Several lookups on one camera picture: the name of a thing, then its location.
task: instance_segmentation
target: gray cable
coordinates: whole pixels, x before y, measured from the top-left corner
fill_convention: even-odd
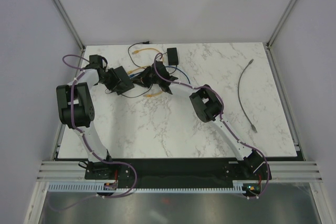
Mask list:
[[[244,110],[244,108],[243,108],[242,102],[241,102],[241,100],[240,100],[240,93],[239,93],[239,86],[240,86],[240,80],[241,80],[241,77],[243,76],[243,73],[244,73],[245,70],[248,68],[248,66],[250,66],[250,65],[252,64],[252,62],[253,62],[253,59],[250,60],[250,62],[247,64],[247,66],[244,68],[244,70],[243,70],[243,71],[241,72],[241,74],[240,74],[239,81],[238,81],[238,100],[239,100],[240,107],[241,107],[241,109],[242,109],[242,111],[243,111],[245,117],[247,118],[248,122],[249,122],[250,125],[251,125],[252,130],[253,130],[255,133],[257,133],[257,129],[256,129],[256,127],[252,124],[250,118],[248,118],[248,116],[247,116],[247,114],[246,114],[246,112],[245,112],[245,110]]]

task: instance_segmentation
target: black power adapter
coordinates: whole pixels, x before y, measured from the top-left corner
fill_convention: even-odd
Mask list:
[[[168,57],[168,65],[169,66],[177,66],[179,63],[179,57],[177,55],[177,48],[167,48],[167,57]]]

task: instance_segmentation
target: marble surface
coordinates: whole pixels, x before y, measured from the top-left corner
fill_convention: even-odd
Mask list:
[[[222,96],[226,117],[246,143],[270,157],[296,156],[262,43],[149,46],[161,52],[176,47],[180,60],[178,67],[187,73],[194,86],[209,84]],[[145,47],[148,45],[137,45],[131,51]],[[135,67],[127,48],[127,45],[88,46],[85,57],[99,54],[107,58],[110,67],[123,66],[129,71]],[[145,66],[153,62],[155,55],[155,51],[145,50],[133,58],[137,64]],[[251,59],[254,62],[242,77],[240,95],[258,133],[251,129],[237,97],[239,75]],[[186,81],[178,71],[174,76]],[[95,86],[91,96],[97,132],[112,158],[234,157],[219,134],[197,118],[188,99],[167,93],[152,98],[128,99],[115,93],[105,94],[105,89],[102,84]],[[149,93],[159,90],[155,85]],[[144,91],[145,88],[136,86],[125,94],[132,97]],[[77,135],[68,128],[58,157],[87,157]]]

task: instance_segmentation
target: gray wall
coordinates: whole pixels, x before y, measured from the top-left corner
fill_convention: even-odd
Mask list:
[[[336,0],[299,0],[273,47],[303,150],[336,208]]]
[[[290,0],[60,0],[86,45],[260,42]]]
[[[51,0],[0,0],[0,216],[22,223],[58,124],[55,88],[79,49]]]

